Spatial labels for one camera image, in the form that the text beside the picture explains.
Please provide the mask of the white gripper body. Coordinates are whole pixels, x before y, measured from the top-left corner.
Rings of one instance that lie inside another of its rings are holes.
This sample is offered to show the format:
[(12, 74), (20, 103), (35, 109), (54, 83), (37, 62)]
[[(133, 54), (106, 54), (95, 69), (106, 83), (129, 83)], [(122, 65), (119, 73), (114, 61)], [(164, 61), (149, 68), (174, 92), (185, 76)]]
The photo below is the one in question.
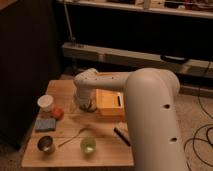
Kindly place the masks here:
[(92, 106), (96, 107), (95, 103), (91, 99), (92, 90), (77, 88), (74, 93), (74, 101), (80, 108), (81, 106)]

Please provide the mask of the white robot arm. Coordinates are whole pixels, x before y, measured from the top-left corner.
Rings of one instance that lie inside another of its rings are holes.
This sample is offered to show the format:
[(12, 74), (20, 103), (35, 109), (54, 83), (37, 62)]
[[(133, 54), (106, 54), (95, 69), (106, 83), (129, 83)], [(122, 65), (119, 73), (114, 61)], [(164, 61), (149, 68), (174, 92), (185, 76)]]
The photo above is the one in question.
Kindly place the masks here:
[(94, 68), (74, 78), (79, 108), (91, 108), (91, 92), (121, 92), (135, 171), (188, 171), (174, 105), (179, 93), (177, 76), (165, 69), (102, 75)]

